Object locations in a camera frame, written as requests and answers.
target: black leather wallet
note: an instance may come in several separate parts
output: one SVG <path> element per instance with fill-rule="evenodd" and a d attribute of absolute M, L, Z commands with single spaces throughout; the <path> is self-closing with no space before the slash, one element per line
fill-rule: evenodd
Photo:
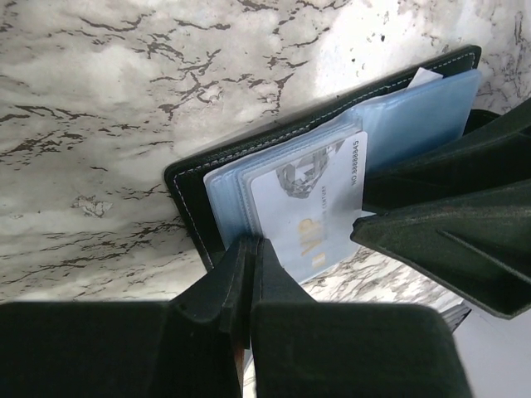
<path fill-rule="evenodd" d="M 225 253 L 203 184 L 203 177 L 208 172 L 248 154 L 308 133 L 361 101 L 404 89 L 419 67 L 436 71 L 445 77 L 457 75 L 477 68 L 480 55 L 481 49 L 478 46 L 467 46 L 446 53 L 358 88 L 331 103 L 309 109 L 295 118 L 275 121 L 266 130 L 246 133 L 168 166 L 164 179 L 207 270 L 213 268 Z"/>

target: card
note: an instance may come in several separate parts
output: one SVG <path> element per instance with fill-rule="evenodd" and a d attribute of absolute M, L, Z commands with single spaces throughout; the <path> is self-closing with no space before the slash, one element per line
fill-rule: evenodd
<path fill-rule="evenodd" d="M 360 128 L 355 121 L 345 123 L 340 115 L 304 136 L 247 155 L 208 173 L 203 181 L 225 247 L 241 235 L 259 233 L 254 202 L 249 200 L 252 179 L 358 131 Z"/>
<path fill-rule="evenodd" d="M 284 163 L 251 182 L 261 234 L 298 281 L 353 254 L 361 215 L 367 133 L 341 139 Z"/>

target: marble surface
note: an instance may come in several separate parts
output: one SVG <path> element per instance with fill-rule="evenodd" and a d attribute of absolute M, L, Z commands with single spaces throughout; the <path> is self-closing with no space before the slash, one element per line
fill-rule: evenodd
<path fill-rule="evenodd" d="M 168 164 L 464 44 L 477 106 L 529 96 L 525 0 L 2 0 L 0 300 L 169 299 L 204 274 Z M 318 299 L 458 298 L 360 251 Z"/>

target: white stitching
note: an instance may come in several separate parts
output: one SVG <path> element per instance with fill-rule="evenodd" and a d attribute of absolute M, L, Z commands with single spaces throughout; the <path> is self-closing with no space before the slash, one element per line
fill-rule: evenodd
<path fill-rule="evenodd" d="M 436 70 L 436 69 L 439 69 L 441 68 L 442 66 L 446 66 L 446 65 L 449 65 L 453 62 L 456 62 L 462 58 L 466 58 L 467 56 L 472 56 L 472 65 L 474 65 L 475 63 L 475 53 L 474 52 L 469 52 L 467 54 L 464 54 L 462 56 L 458 56 L 456 58 L 452 58 L 451 60 L 447 61 L 447 62 L 444 62 L 440 65 L 437 65 L 437 66 L 433 66 L 431 68 L 431 70 Z M 277 143 L 279 142 L 281 139 L 284 139 L 284 138 L 288 138 L 292 135 L 295 135 L 297 134 L 299 131 L 302 131 L 304 129 L 307 129 L 311 124 L 317 122 L 318 120 L 321 120 L 323 118 L 326 118 L 327 116 L 330 116 L 331 114 L 335 114 L 335 113 L 338 113 L 339 111 L 351 106 L 352 104 L 354 104 L 356 101 L 358 100 L 361 100 L 371 94 L 375 94 L 377 93 L 378 91 L 382 91 L 382 90 L 385 90 L 385 89 L 390 89 L 392 87 L 394 87 L 395 85 L 400 85 L 401 83 L 404 83 L 406 81 L 409 81 L 409 80 L 412 80 L 413 77 L 408 77 L 406 79 L 403 79 L 403 80 L 400 80 L 398 81 L 397 83 L 393 83 L 392 85 L 385 85 L 383 87 L 380 87 L 379 89 L 376 89 L 376 90 L 373 90 L 367 94 L 364 94 L 364 95 L 360 95 L 359 97 L 356 97 L 356 98 L 353 98 L 351 99 L 348 103 L 346 104 L 343 104 L 341 105 L 339 108 L 337 109 L 334 109 L 330 112 L 328 112 L 327 114 L 322 114 L 321 116 L 319 116 L 318 118 L 315 118 L 315 119 L 312 119 L 309 123 L 307 123 L 304 127 L 300 127 L 296 130 L 293 130 L 293 131 L 290 131 L 289 133 L 286 133 L 286 134 L 283 134 L 277 138 L 273 138 L 272 140 L 269 140 L 269 141 L 265 141 L 264 143 L 259 143 L 258 145 L 254 146 L 254 147 L 249 147 L 249 148 L 246 148 L 240 152 L 236 152 L 236 153 L 233 153 L 233 154 L 230 154 L 230 155 L 227 155 L 223 158 L 219 158 L 219 159 L 216 159 L 216 160 L 213 160 L 211 162 L 208 162 L 208 163 L 204 163 L 202 165 L 199 165 L 199 166 L 196 166 L 196 167 L 193 167 L 193 168 L 189 168 L 188 170 L 185 170 L 184 172 L 180 172 L 179 174 L 175 175 L 175 177 L 173 177 L 173 185 L 175 186 L 175 189 L 177 189 L 177 192 L 179 194 L 179 196 L 181 197 L 181 201 L 183 202 L 183 205 L 184 205 L 184 210 L 186 210 L 186 213 L 188 214 L 188 216 L 190 217 L 190 221 L 192 222 L 192 227 L 193 227 L 193 230 L 195 231 L 196 235 L 199 237 L 199 242 L 201 243 L 201 246 L 203 248 L 203 250 L 205 251 L 205 253 L 207 254 L 207 258 L 208 258 L 208 263 L 210 264 L 211 267 L 214 267 L 214 264 L 212 263 L 212 259 L 210 257 L 210 254 L 208 253 L 208 250 L 207 250 L 207 247 L 205 246 L 205 243 L 203 242 L 202 240 L 202 237 L 201 235 L 199 234 L 199 231 L 197 230 L 197 227 L 196 227 L 196 223 L 192 217 L 192 213 L 188 210 L 188 207 L 186 206 L 186 202 L 184 201 L 184 197 L 183 197 L 183 194 L 181 193 L 181 191 L 179 190 L 178 188 L 178 184 L 177 184 L 177 178 L 179 176 L 182 176 L 183 174 L 187 174 L 189 172 L 194 172 L 196 170 L 201 170 L 202 168 L 205 168 L 205 167 L 208 167 L 208 166 L 211 166 L 213 164 L 218 164 L 218 163 L 221 163 L 225 160 L 228 160 L 228 159 L 232 159 L 234 158 L 235 156 L 240 156 L 240 155 L 245 155 L 246 153 L 249 153 L 250 151 L 253 151 L 255 149 L 260 149 L 270 143 Z"/>
<path fill-rule="evenodd" d="M 175 185 L 175 189 L 177 189 L 177 192 L 178 192 L 179 196 L 181 197 L 181 201 L 183 202 L 184 210 L 186 210 L 186 213 L 188 213 L 188 216 L 190 217 L 190 221 L 192 222 L 193 230 L 196 232 L 196 235 L 199 238 L 199 242 L 201 242 L 202 248 L 207 253 L 208 264 L 210 264 L 210 266 L 212 268 L 214 268 L 214 264 L 212 263 L 212 259 L 210 258 L 210 254 L 208 253 L 207 247 L 205 246 L 205 242 L 202 241 L 201 234 L 199 234 L 199 231 L 197 230 L 196 223 L 195 223 L 195 221 L 193 220 L 193 217 L 192 217 L 192 213 L 188 210 L 188 206 L 186 206 L 186 202 L 184 201 L 183 194 L 181 193 L 181 190 L 179 189 L 179 186 L 177 184 L 177 176 L 175 176 L 175 178 L 173 179 L 173 183 Z"/>

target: white card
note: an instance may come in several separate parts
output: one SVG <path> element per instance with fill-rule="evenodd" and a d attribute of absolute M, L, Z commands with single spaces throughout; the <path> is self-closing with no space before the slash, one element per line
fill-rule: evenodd
<path fill-rule="evenodd" d="M 358 248 L 350 234 L 361 215 L 366 153 L 362 131 L 252 181 L 261 233 L 298 282 Z"/>

